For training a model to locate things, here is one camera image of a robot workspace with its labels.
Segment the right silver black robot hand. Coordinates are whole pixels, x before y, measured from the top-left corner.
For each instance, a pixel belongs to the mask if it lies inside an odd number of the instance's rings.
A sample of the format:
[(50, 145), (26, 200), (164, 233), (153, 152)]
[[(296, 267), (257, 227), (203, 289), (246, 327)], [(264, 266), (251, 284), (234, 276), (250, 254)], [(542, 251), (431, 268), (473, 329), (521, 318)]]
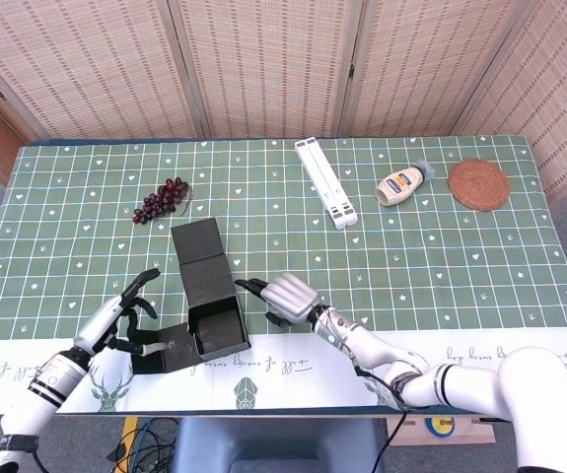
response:
[(271, 282), (257, 278), (237, 279), (235, 284), (266, 302), (265, 318), (278, 327), (318, 321), (319, 293), (293, 274), (282, 273)]

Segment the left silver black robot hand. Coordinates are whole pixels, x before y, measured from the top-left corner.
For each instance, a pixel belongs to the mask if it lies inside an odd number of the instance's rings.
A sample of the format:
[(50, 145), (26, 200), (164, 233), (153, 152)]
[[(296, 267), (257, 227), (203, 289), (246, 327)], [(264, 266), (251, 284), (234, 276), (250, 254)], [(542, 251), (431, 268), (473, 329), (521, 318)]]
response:
[(104, 348), (129, 353), (139, 357), (147, 357), (151, 354), (161, 352), (167, 345), (163, 342), (151, 344), (138, 344), (117, 337), (118, 320), (122, 316), (128, 318), (128, 337), (135, 331), (138, 325), (138, 313), (136, 307), (140, 307), (152, 319), (157, 319), (158, 314), (150, 303), (139, 296), (139, 291), (150, 281), (158, 278), (161, 271), (151, 268), (141, 272), (134, 281), (121, 293), (105, 302), (87, 321), (74, 337), (74, 345), (91, 357), (100, 353)]

